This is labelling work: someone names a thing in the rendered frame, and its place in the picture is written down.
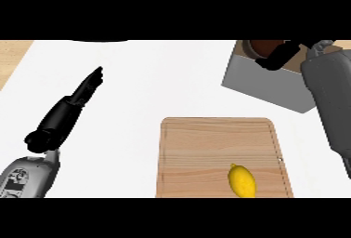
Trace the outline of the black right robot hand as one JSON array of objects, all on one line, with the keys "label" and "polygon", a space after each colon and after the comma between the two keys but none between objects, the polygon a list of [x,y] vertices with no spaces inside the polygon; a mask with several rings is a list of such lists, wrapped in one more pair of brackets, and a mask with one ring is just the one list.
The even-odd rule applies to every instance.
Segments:
[{"label": "black right robot hand", "polygon": [[333,43],[333,40],[287,40],[275,47],[268,57],[265,59],[255,59],[255,62],[268,71],[277,71],[301,51],[301,45],[306,47],[305,57],[311,59],[324,54],[324,49],[331,46]]}]

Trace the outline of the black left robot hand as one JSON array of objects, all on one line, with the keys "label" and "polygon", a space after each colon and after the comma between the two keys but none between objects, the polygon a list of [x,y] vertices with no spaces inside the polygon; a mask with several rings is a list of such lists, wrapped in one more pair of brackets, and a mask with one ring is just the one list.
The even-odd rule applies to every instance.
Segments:
[{"label": "black left robot hand", "polygon": [[25,143],[31,152],[42,153],[54,151],[60,147],[75,126],[82,108],[101,83],[103,67],[98,67],[87,76],[73,93],[63,96],[56,102],[37,129],[26,135]]}]

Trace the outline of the grey cardboard box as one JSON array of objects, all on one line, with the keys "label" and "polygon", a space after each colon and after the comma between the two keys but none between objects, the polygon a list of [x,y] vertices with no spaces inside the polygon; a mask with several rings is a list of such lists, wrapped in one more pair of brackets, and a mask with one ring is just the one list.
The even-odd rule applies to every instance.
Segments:
[{"label": "grey cardboard box", "polygon": [[[317,108],[311,92],[302,80],[301,65],[305,61],[306,47],[277,71],[268,71],[255,62],[258,58],[249,46],[250,40],[236,43],[227,63],[222,87],[261,99],[274,105],[303,113]],[[326,53],[351,50],[339,46],[329,46]]]}]

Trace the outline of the wooden cutting board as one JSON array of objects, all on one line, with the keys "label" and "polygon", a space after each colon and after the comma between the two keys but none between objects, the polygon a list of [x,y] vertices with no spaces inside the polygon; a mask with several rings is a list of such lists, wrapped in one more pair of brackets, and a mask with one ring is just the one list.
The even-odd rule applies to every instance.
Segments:
[{"label": "wooden cutting board", "polygon": [[168,117],[162,121],[159,197],[234,197],[227,180],[233,164],[252,173],[259,197],[293,196],[268,119]]}]

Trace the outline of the dark round object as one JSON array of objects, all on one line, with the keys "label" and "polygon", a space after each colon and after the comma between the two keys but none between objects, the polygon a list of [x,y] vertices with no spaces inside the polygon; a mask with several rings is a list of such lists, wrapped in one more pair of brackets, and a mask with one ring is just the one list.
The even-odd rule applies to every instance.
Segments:
[{"label": "dark round object", "polygon": [[118,43],[118,42],[127,42],[127,39],[112,39],[112,40],[96,40],[96,39],[72,39],[73,42],[85,42],[85,43]]}]

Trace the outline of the yellow lemon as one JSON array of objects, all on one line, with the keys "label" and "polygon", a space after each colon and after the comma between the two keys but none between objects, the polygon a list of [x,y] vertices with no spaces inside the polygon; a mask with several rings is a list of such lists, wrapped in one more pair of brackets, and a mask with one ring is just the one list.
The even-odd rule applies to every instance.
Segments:
[{"label": "yellow lemon", "polygon": [[256,194],[256,183],[253,176],[242,165],[231,164],[227,173],[231,191],[242,198],[253,198]]}]

